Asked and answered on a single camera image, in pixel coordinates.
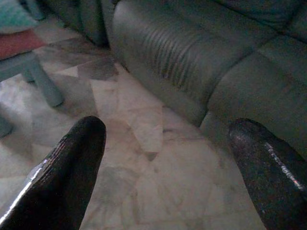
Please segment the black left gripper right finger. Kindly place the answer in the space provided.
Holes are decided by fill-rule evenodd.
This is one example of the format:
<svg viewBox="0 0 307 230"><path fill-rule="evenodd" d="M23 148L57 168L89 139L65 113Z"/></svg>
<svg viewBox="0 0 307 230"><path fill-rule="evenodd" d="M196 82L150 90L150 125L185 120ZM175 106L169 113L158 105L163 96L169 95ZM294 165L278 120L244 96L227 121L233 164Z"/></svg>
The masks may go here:
<svg viewBox="0 0 307 230"><path fill-rule="evenodd" d="M266 230L307 230L307 161L247 118L230 124L228 142Z"/></svg>

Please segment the teal dotted pillow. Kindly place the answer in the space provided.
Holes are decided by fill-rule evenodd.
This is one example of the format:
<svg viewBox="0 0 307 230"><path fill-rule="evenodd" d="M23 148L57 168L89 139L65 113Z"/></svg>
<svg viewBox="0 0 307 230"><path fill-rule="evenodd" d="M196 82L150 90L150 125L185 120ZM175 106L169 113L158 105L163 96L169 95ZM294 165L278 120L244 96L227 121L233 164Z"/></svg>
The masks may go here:
<svg viewBox="0 0 307 230"><path fill-rule="evenodd" d="M0 34L14 34L38 26L18 0L0 0Z"/></svg>

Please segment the light blue child chair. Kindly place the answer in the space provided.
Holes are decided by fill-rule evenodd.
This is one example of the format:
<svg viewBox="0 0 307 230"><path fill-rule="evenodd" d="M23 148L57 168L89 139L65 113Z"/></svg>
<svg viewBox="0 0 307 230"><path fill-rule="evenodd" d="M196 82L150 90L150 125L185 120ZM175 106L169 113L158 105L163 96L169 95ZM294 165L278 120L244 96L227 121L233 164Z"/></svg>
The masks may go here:
<svg viewBox="0 0 307 230"><path fill-rule="evenodd" d="M51 107L63 103L59 89L43 70L38 56L32 51L0 60L0 82L22 74L27 82L34 82Z"/></svg>

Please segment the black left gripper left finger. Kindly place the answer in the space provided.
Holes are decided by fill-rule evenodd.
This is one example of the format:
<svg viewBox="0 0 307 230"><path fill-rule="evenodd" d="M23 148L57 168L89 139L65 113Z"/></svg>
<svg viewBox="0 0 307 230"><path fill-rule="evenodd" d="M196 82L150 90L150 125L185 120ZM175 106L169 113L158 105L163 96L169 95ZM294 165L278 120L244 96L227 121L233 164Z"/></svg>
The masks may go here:
<svg viewBox="0 0 307 230"><path fill-rule="evenodd" d="M101 119L76 122L0 209L0 230L79 230L105 145Z"/></svg>

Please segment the pink dotted pillow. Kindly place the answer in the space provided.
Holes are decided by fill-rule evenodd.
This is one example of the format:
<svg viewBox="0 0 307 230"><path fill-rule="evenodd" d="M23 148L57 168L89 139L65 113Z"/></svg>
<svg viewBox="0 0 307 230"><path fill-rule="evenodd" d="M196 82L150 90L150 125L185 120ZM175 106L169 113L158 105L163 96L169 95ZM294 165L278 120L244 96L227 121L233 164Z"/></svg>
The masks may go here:
<svg viewBox="0 0 307 230"><path fill-rule="evenodd" d="M32 51L45 44L33 30L13 34L0 34L0 60Z"/></svg>

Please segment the dark green leather sofa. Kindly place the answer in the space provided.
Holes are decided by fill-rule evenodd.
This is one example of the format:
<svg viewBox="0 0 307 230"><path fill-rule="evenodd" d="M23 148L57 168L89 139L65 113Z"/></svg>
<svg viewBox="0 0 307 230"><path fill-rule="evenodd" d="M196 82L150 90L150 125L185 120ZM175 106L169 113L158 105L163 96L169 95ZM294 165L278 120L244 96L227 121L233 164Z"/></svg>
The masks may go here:
<svg viewBox="0 0 307 230"><path fill-rule="evenodd" d="M39 0L226 147L255 120L307 160L307 0Z"/></svg>

